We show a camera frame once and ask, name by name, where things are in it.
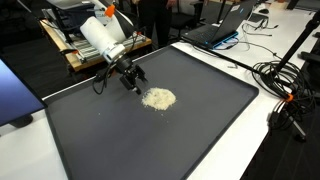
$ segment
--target white table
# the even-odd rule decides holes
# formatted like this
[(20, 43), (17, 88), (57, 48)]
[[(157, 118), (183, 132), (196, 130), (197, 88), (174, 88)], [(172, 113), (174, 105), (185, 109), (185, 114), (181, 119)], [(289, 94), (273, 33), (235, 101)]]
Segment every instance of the white table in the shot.
[[(264, 45), (277, 52), (279, 56), (283, 56), (311, 18), (312, 15), (306, 11), (270, 9), (269, 25), (278, 24), (279, 27), (274, 30), (263, 30), (263, 33), (271, 33), (272, 37), (248, 36), (249, 42)], [(310, 51), (315, 42), (316, 38), (309, 37), (298, 52)], [(174, 46), (258, 87), (250, 72), (241, 67), (228, 68), (233, 64), (201, 53), (187, 43), (176, 43)], [(273, 60), (272, 54), (264, 49), (254, 46), (251, 46), (249, 51), (246, 49), (245, 44), (239, 44), (231, 50), (219, 53), (250, 66), (257, 62)], [(304, 61), (294, 55), (290, 62), (301, 67)], [(268, 114), (278, 101), (279, 99), (260, 88), (257, 98), (230, 126), (189, 179), (240, 179), (268, 132)], [(0, 179), (67, 179), (44, 111), (33, 116), (35, 120), (27, 127), (14, 129), (7, 125), (0, 128), (0, 134), (3, 135), (0, 137)]]

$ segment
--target laptop keyboard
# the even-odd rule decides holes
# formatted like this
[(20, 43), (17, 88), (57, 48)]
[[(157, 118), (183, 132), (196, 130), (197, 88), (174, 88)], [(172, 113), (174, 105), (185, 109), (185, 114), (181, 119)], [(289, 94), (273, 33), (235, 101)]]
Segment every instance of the laptop keyboard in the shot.
[(216, 34), (217, 32), (217, 28), (216, 27), (206, 27), (206, 30), (194, 35), (195, 40), (197, 40), (198, 42), (207, 42), (210, 41), (213, 36)]

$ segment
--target computer screen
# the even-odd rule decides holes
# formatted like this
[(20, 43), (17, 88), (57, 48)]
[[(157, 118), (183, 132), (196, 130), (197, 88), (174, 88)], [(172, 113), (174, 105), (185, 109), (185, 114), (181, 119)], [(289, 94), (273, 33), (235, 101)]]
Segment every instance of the computer screen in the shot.
[(45, 107), (45, 103), (0, 57), (0, 126)]

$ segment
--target black pants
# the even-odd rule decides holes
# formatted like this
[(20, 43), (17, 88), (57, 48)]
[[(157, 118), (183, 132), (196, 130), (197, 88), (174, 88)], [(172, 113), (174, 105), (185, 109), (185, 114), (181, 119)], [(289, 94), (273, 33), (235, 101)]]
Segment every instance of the black pants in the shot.
[(146, 36), (152, 38), (156, 25), (159, 48), (168, 44), (172, 9), (166, 8), (167, 0), (141, 0), (139, 2), (140, 27), (146, 27)]

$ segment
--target person's leg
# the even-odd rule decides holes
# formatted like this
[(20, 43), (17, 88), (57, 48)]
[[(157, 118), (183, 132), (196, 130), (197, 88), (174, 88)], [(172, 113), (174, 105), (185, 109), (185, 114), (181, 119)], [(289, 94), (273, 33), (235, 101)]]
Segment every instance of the person's leg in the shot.
[(150, 3), (145, 3), (143, 0), (138, 4), (139, 11), (139, 28), (146, 28), (146, 36), (152, 38), (153, 26), (155, 23), (156, 11)]
[(167, 9), (165, 5), (159, 7), (156, 16), (156, 29), (159, 49), (167, 46), (169, 41), (172, 9)]

